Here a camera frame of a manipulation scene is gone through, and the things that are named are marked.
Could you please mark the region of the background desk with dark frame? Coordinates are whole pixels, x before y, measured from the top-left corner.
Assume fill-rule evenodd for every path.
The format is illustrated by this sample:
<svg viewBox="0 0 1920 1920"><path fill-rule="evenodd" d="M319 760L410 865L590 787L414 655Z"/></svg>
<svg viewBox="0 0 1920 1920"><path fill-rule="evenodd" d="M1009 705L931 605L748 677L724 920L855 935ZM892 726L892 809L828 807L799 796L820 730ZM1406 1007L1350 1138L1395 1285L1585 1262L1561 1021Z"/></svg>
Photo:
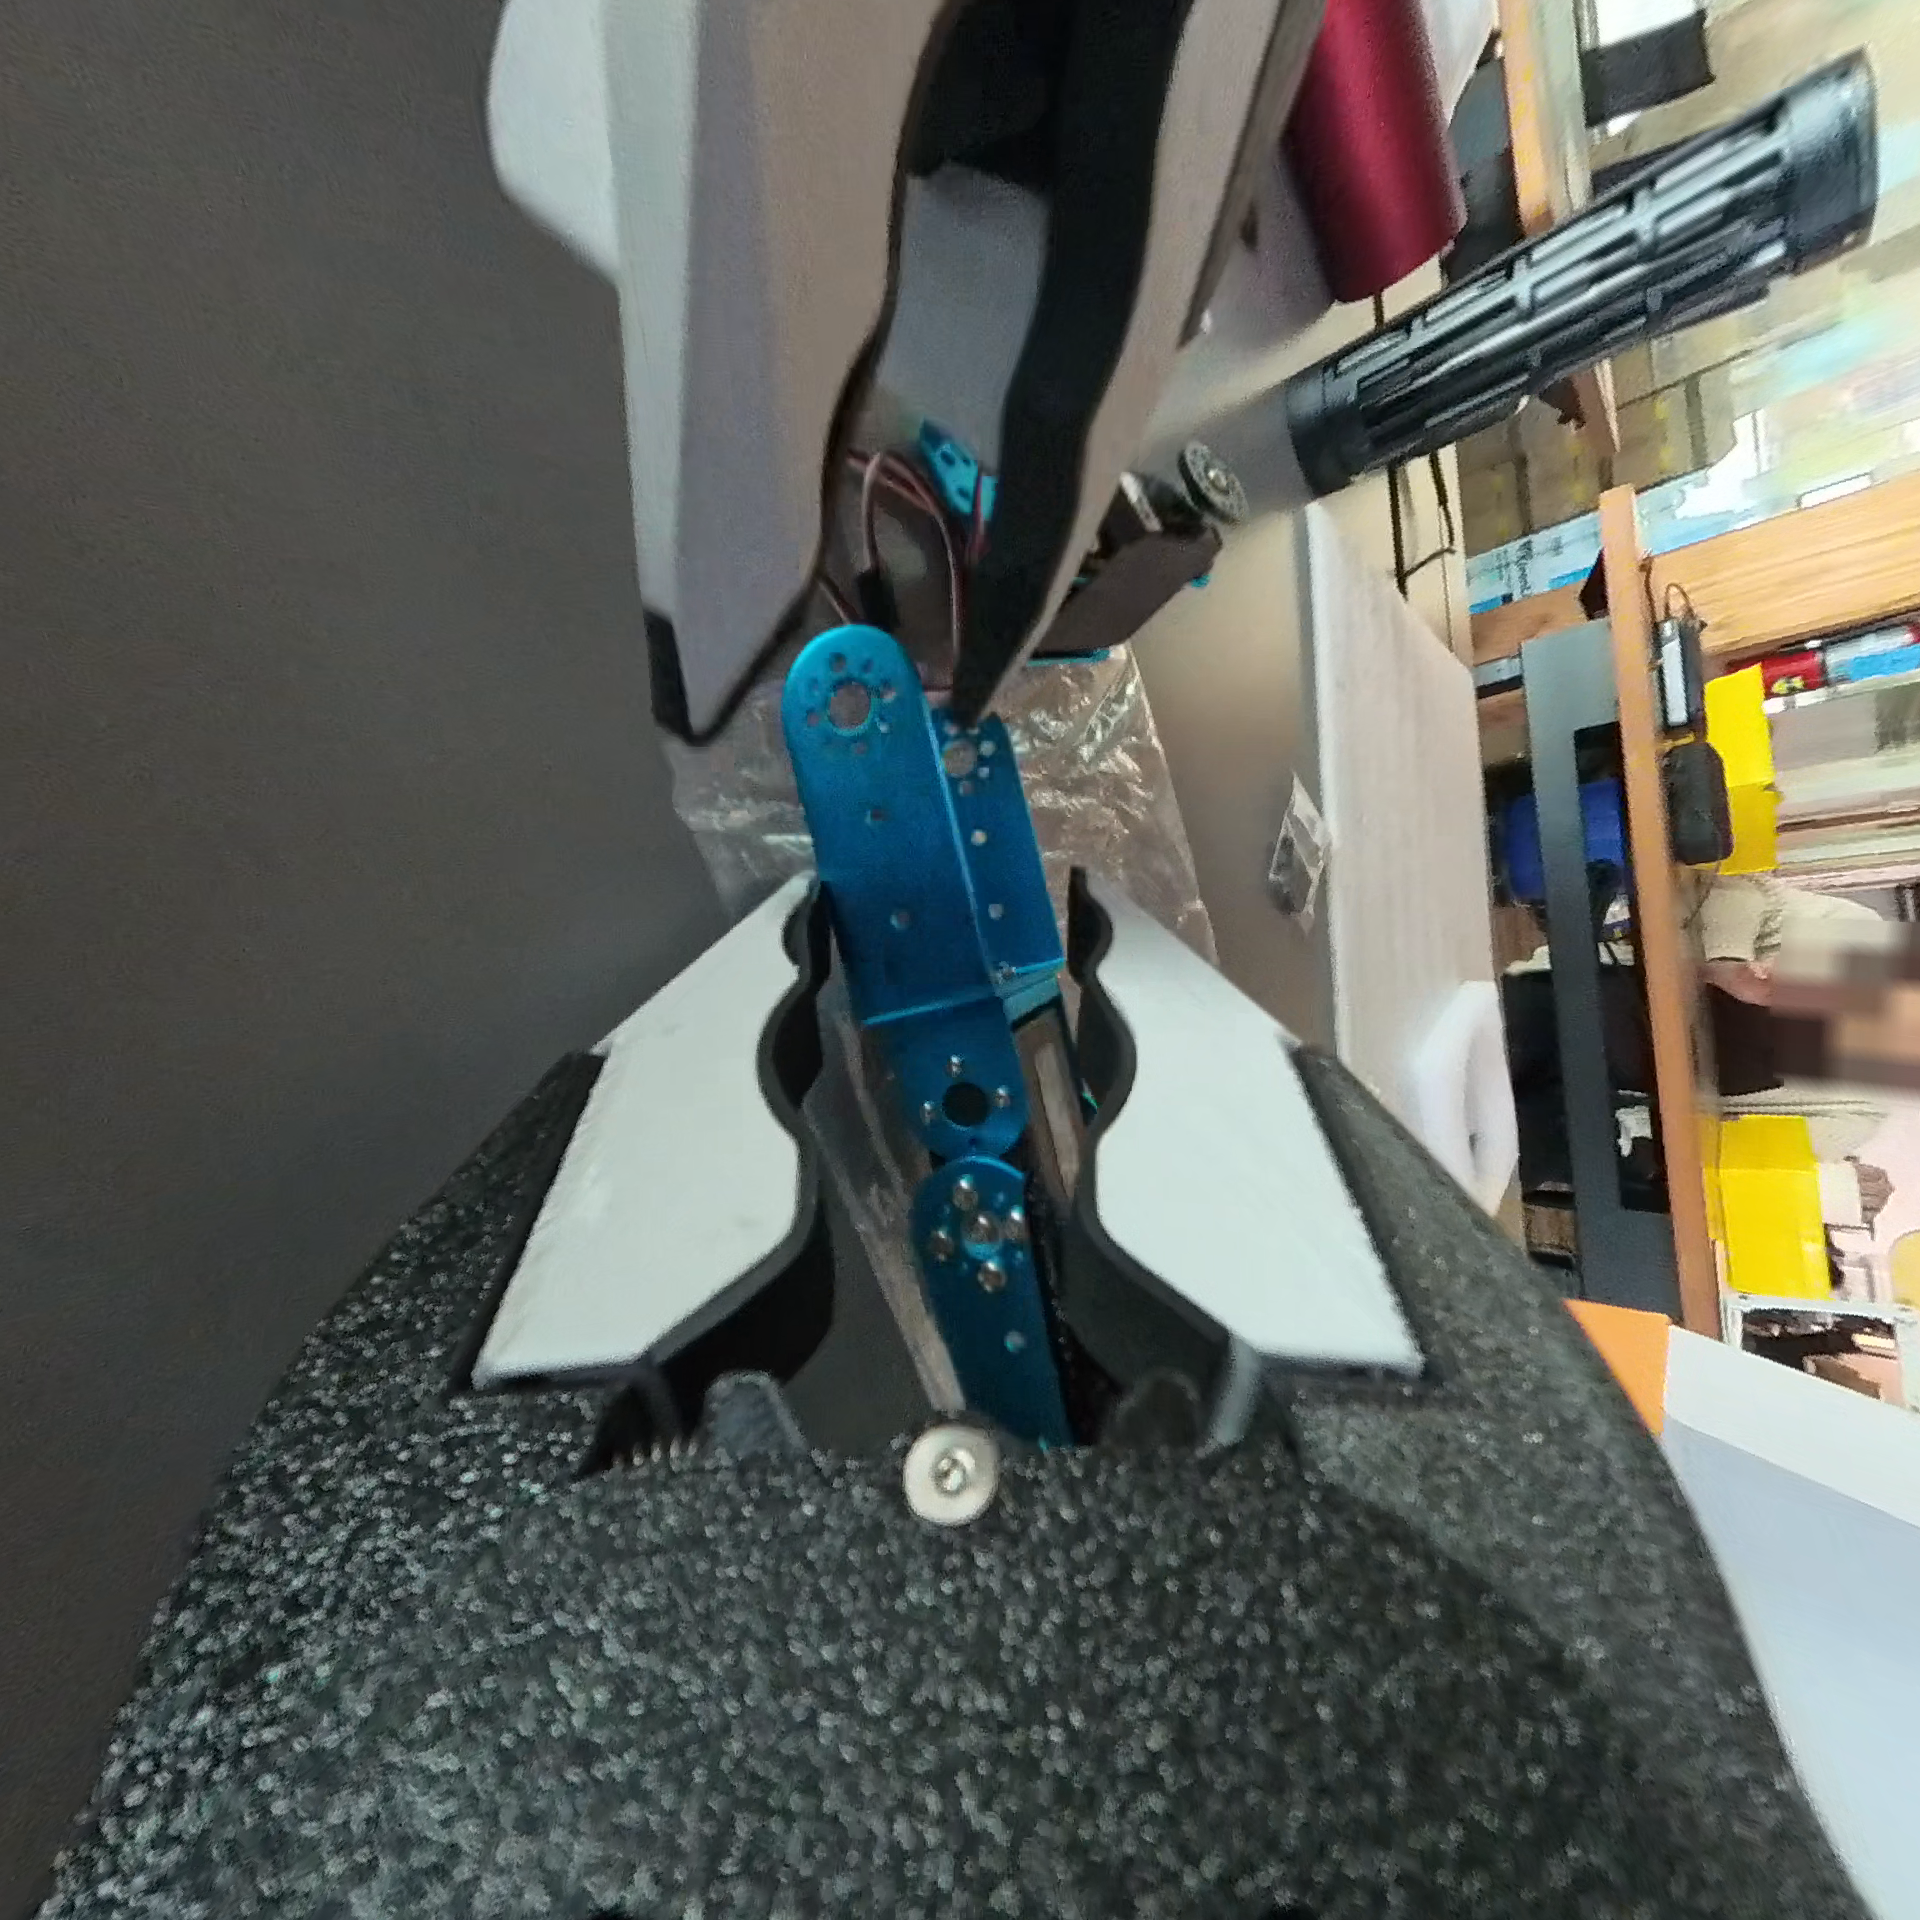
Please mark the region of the background desk with dark frame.
<svg viewBox="0 0 1920 1920"><path fill-rule="evenodd" d="M1578 1285L1591 1302L1654 1310L1696 1334L1720 1339L1720 1273L1707 1209L1718 1093L1707 1039L1698 1027L1696 952L1684 938L1688 876L1668 855L1640 497L1630 486L1614 486L1602 497L1596 522L1607 612L1580 625L1563 623L1523 644L1519 654L1563 1071ZM1578 792L1578 743L1588 730L1619 734L1628 878L1666 1210L1636 1210L1619 1195L1602 939Z"/></svg>

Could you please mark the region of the white foam sheet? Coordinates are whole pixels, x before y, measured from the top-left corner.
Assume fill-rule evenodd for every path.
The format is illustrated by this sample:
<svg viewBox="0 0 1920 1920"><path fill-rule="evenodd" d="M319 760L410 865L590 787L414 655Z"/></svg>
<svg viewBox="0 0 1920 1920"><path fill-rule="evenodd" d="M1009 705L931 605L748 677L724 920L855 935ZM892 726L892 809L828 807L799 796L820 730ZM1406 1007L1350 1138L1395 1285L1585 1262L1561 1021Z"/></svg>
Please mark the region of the white foam sheet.
<svg viewBox="0 0 1920 1920"><path fill-rule="evenodd" d="M1407 1117L1430 1026L1496 976L1475 691L1328 506L1303 534L1335 1055Z"/></svg>

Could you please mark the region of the white foam block with hole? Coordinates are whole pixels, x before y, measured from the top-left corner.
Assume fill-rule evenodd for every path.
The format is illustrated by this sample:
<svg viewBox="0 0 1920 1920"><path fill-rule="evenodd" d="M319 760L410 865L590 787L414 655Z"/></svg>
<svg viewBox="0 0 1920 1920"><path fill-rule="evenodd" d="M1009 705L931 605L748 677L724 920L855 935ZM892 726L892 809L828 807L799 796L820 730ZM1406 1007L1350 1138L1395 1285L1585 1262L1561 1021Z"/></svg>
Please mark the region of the white foam block with hole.
<svg viewBox="0 0 1920 1920"><path fill-rule="evenodd" d="M1446 997L1407 1073L1413 1137L1475 1209L1499 1213L1519 1178L1519 1110L1496 978L1463 978Z"/></svg>

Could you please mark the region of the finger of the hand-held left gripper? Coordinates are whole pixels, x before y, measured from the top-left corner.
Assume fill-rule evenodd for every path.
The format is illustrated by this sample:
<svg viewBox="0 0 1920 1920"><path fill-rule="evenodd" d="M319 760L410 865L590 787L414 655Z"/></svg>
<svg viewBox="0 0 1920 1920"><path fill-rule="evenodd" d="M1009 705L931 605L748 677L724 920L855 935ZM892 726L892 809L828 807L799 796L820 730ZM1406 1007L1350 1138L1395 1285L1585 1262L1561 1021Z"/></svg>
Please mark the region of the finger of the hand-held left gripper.
<svg viewBox="0 0 1920 1920"><path fill-rule="evenodd" d="M955 662L990 711L1054 620L1238 246L1324 3L1073 3L1038 295Z"/></svg>
<svg viewBox="0 0 1920 1920"><path fill-rule="evenodd" d="M508 197L618 295L659 726L723 730L797 625L898 296L951 3L508 3Z"/></svg>

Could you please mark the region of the orange cardboard box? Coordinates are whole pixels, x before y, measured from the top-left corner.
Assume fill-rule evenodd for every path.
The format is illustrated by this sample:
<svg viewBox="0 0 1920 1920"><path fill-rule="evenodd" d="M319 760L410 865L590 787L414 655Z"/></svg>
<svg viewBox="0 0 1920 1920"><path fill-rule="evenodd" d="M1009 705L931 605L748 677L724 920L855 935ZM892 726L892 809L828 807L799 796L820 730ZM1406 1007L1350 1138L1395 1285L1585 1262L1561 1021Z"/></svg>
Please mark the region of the orange cardboard box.
<svg viewBox="0 0 1920 1920"><path fill-rule="evenodd" d="M1916 1415L1567 1302L1659 1438L1774 1720L1879 1916L1916 1916Z"/></svg>

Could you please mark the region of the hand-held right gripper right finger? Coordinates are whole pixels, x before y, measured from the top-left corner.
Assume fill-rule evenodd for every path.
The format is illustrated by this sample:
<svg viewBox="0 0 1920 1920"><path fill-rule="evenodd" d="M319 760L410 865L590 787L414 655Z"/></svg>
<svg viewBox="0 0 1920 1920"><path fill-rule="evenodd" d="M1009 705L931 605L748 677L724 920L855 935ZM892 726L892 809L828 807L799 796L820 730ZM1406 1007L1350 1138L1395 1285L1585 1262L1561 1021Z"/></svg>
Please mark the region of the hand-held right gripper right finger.
<svg viewBox="0 0 1920 1920"><path fill-rule="evenodd" d="M1089 868L1069 880L1069 974L1092 1117L1061 1319L1119 1400L1175 1404L1222 1446L1273 1380L1421 1384L1297 1034Z"/></svg>

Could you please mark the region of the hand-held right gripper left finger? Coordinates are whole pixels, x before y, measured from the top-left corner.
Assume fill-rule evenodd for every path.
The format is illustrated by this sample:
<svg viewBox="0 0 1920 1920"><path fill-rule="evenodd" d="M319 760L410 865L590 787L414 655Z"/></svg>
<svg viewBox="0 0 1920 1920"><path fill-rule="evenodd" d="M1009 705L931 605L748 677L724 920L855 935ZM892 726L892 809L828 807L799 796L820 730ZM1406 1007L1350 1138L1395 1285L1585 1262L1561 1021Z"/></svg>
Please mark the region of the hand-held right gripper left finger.
<svg viewBox="0 0 1920 1920"><path fill-rule="evenodd" d="M594 1047L475 1386L804 1363L832 1312L804 1121L828 978L828 898L797 876Z"/></svg>

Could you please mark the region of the black tumbler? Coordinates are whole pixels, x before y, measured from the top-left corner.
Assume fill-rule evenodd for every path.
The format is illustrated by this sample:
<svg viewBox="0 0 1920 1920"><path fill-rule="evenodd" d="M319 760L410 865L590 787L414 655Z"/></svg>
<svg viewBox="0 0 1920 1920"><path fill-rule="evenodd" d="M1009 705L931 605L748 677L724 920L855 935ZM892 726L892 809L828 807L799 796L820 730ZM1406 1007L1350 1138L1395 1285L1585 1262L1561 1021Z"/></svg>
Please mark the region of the black tumbler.
<svg viewBox="0 0 1920 1920"><path fill-rule="evenodd" d="M1308 494L1425 459L1574 372L1765 300L1857 248L1879 193L1879 74L1851 49L1289 374Z"/></svg>

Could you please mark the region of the large clear plastic bag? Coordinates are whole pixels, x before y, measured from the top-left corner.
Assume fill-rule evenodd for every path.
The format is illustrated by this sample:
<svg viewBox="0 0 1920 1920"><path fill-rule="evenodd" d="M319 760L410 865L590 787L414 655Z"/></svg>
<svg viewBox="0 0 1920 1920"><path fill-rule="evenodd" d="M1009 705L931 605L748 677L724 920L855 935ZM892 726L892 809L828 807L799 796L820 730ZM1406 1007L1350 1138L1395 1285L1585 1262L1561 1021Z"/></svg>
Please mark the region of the large clear plastic bag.
<svg viewBox="0 0 1920 1920"><path fill-rule="evenodd" d="M1054 904L1064 908L1073 868L1111 876L1128 898L1216 963L1190 830L1130 654L1029 667L1003 694L1001 717L1020 756ZM687 748L668 739L663 750L673 809L692 832L731 920L809 868L774 682L757 684L711 743Z"/></svg>

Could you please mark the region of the small bag of black parts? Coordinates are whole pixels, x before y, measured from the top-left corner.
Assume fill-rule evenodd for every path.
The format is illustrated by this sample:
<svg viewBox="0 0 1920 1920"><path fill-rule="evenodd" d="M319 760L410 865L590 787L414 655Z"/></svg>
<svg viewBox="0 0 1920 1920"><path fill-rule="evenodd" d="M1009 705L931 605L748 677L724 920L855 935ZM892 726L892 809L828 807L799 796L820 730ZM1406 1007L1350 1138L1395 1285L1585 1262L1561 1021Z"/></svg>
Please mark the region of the small bag of black parts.
<svg viewBox="0 0 1920 1920"><path fill-rule="evenodd" d="M1334 830L1308 781L1294 777L1265 878L1273 904L1303 928L1316 920L1328 855Z"/></svg>

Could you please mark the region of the blue servo bracket assembly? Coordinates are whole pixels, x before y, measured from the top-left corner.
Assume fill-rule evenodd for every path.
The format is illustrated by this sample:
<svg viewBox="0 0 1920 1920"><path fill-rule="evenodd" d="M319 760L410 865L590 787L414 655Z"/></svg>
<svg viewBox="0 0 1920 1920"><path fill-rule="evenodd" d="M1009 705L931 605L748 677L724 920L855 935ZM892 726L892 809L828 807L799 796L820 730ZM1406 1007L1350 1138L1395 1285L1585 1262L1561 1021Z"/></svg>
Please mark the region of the blue servo bracket assembly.
<svg viewBox="0 0 1920 1920"><path fill-rule="evenodd" d="M908 644L946 687L982 585L1001 478L926 418L913 445L848 450L841 533L815 585L816 616L861 620ZM1128 469L1033 662L1101 660L1187 586L1206 586L1225 533L1247 518L1235 467L1199 436L1172 467Z"/></svg>

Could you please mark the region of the red metallic cylinder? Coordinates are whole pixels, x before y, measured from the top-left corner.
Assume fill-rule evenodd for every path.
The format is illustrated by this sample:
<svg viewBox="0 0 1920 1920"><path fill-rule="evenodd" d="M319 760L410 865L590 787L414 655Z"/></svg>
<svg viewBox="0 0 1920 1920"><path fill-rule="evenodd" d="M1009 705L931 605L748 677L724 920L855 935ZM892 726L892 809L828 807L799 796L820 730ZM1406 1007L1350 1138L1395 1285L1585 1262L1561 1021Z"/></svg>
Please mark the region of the red metallic cylinder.
<svg viewBox="0 0 1920 1920"><path fill-rule="evenodd" d="M1283 154L1335 302L1452 248L1465 198L1425 3L1327 3Z"/></svg>

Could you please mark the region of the black power adapter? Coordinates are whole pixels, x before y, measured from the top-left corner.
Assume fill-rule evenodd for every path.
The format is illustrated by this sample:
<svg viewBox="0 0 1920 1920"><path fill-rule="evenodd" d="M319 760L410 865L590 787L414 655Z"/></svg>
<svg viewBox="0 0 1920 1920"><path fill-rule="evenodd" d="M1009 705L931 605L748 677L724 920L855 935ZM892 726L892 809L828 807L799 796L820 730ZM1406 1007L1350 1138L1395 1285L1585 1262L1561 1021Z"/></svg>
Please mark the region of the black power adapter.
<svg viewBox="0 0 1920 1920"><path fill-rule="evenodd" d="M1654 625L1654 691L1671 859L1718 868L1735 850L1731 792L1707 739L1704 623L1683 586L1668 586Z"/></svg>

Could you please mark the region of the grey desk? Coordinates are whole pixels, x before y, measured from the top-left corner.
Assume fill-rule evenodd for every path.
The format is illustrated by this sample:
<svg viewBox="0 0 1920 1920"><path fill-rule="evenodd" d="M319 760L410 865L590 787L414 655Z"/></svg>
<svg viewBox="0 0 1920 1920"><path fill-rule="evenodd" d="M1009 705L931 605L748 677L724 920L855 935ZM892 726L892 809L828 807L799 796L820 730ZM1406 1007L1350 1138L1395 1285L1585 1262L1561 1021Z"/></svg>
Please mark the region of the grey desk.
<svg viewBox="0 0 1920 1920"><path fill-rule="evenodd" d="M499 3L4 3L4 1916L307 1334L729 911Z"/></svg>

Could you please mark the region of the blue toy robot arm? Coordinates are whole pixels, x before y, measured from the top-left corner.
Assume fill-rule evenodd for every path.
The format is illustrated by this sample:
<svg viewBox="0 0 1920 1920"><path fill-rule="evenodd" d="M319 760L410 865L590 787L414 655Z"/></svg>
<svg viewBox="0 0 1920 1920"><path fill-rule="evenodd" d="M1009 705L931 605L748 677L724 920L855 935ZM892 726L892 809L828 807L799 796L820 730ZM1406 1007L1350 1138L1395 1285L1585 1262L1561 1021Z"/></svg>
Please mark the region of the blue toy robot arm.
<svg viewBox="0 0 1920 1920"><path fill-rule="evenodd" d="M1050 1235L1086 1096L1009 730L962 726L901 641L866 623L797 654L782 726L852 1014L928 1154L908 1243L965 1404L1038 1449L1073 1446Z"/></svg>

